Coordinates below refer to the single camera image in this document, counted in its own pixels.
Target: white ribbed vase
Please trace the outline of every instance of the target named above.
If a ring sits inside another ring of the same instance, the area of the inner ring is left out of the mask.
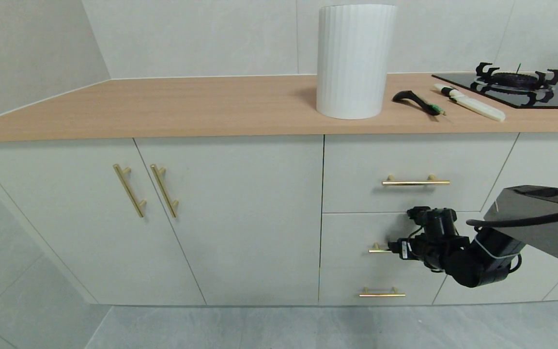
[[[338,119],[366,119],[383,108],[396,6],[320,9],[316,108]]]

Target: black glass cooktop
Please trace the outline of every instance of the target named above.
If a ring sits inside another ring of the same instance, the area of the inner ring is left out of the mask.
[[[514,108],[558,109],[558,70],[546,73],[498,73],[498,68],[485,70],[481,63],[476,73],[443,73],[432,75],[456,86],[485,95]]]

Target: cabinet handle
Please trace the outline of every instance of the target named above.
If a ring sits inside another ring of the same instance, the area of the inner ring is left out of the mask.
[[[390,254],[391,250],[386,248],[386,249],[382,249],[380,248],[380,246],[378,245],[378,242],[374,243],[374,247],[370,248],[369,251],[371,254]]]
[[[171,212],[171,216],[173,218],[177,218],[178,216],[175,213],[175,209],[178,207],[178,201],[177,200],[171,201],[171,198],[169,197],[169,193],[165,188],[165,183],[163,182],[162,179],[166,171],[165,168],[164,167],[158,168],[158,166],[156,165],[150,165],[150,168],[152,169],[152,172],[155,174],[156,181],[159,184],[159,188],[161,188],[161,193],[163,194],[163,199],[165,199],[166,203],[169,206],[169,212]]]
[[[359,293],[361,298],[385,298],[385,297],[405,297],[405,293],[398,293],[397,288],[391,288],[392,293],[370,293],[367,287],[363,288],[363,293]]]
[[[451,185],[451,181],[445,181],[443,179],[436,178],[435,175],[431,174],[425,181],[396,181],[395,177],[391,174],[386,181],[383,181],[383,186],[448,186]]]
[[[124,178],[124,175],[130,173],[130,167],[124,168],[124,170],[122,170],[120,165],[115,164],[113,168],[115,169],[115,173],[118,174],[118,178],[120,179],[120,182],[122,182],[122,186],[124,186],[124,190],[126,190],[126,194],[128,194],[130,201],[132,201],[133,206],[135,206],[135,210],[137,211],[137,214],[139,215],[139,217],[143,218],[143,207],[146,205],[146,201],[145,200],[141,200],[139,202],[137,201],[137,198],[135,197],[135,194],[131,190],[130,186],[128,185],[126,178]]]

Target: drawer handle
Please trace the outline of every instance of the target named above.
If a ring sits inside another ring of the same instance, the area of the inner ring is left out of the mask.
[[[126,181],[126,178],[124,178],[124,175],[130,173],[130,167],[124,168],[124,170],[122,170],[122,168],[120,168],[120,165],[115,164],[113,168],[115,169],[115,173],[118,174],[118,178],[120,179],[120,182],[122,182],[122,186],[124,186],[124,190],[126,190],[126,194],[128,194],[130,201],[133,203],[133,206],[135,206],[137,214],[139,215],[139,217],[143,218],[143,207],[146,205],[146,201],[137,201],[135,193],[133,193],[130,186],[128,185],[128,182]]]
[[[359,293],[361,298],[385,298],[385,297],[405,297],[405,293],[398,293],[397,288],[391,288],[392,293],[370,293],[367,287],[363,288],[363,293]]]
[[[159,184],[159,188],[161,188],[163,199],[165,199],[166,203],[169,206],[169,212],[171,212],[171,216],[173,218],[177,218],[178,215],[175,213],[175,209],[178,207],[178,201],[177,200],[171,201],[171,198],[169,197],[169,193],[165,188],[165,183],[162,179],[166,171],[165,168],[164,167],[158,168],[156,165],[150,165],[150,168],[152,169],[152,172],[155,174],[156,181]]]
[[[374,243],[374,247],[370,248],[369,251],[371,254],[391,254],[391,250],[389,250],[388,248],[386,249],[382,249],[380,248],[380,246],[378,245],[378,242]]]
[[[448,186],[451,181],[436,178],[431,174],[425,181],[396,181],[393,175],[389,175],[386,181],[383,181],[383,186]]]

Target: black cable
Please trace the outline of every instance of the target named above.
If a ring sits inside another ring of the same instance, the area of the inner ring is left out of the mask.
[[[422,225],[421,227],[419,227],[419,229],[417,229],[417,230],[415,230],[414,232],[410,233],[410,235],[409,235],[408,238],[407,238],[407,240],[408,240],[408,245],[409,245],[409,247],[410,247],[410,252],[411,252],[412,254],[414,254],[414,256],[417,256],[417,257],[421,257],[421,256],[418,255],[418,254],[415,254],[415,252],[412,250],[412,246],[410,246],[410,238],[412,238],[412,237],[415,236],[418,232],[420,232],[421,229],[423,229],[423,225]]]
[[[516,267],[513,267],[512,269],[510,269],[510,274],[516,270],[518,270],[520,268],[520,265],[522,265],[522,256],[519,254],[518,255],[518,263],[516,263]]]
[[[468,225],[473,227],[489,227],[489,228],[514,228],[529,227],[531,225],[542,225],[558,222],[558,213],[547,214],[545,216],[530,217],[522,219],[510,219],[508,221],[479,221],[478,219],[469,219],[466,221]]]

